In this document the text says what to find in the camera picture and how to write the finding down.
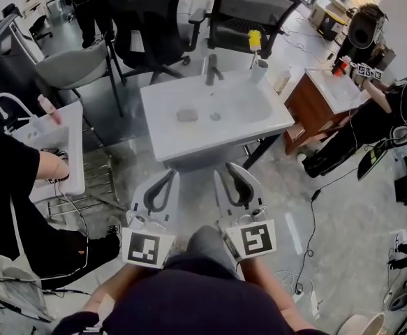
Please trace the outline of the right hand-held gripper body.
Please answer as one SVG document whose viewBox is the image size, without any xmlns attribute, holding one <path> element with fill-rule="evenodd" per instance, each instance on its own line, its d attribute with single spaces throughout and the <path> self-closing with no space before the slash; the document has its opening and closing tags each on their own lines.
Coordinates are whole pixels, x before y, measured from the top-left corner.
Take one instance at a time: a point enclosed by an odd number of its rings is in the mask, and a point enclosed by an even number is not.
<svg viewBox="0 0 407 335">
<path fill-rule="evenodd" d="M 276 251 L 274 220 L 268 217 L 265 205 L 240 216 L 220 218 L 217 228 L 237 262 Z"/>
</svg>

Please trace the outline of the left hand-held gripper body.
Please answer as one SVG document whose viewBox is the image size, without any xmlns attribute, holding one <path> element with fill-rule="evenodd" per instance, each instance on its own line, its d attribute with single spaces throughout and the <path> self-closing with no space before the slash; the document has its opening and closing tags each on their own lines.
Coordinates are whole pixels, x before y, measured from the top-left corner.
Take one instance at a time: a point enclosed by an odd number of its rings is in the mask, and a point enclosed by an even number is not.
<svg viewBox="0 0 407 335">
<path fill-rule="evenodd" d="M 177 239 L 170 214 L 150 211 L 136 202 L 126 217 L 128 225 L 121 229 L 122 260 L 141 267 L 164 267 Z"/>
</svg>

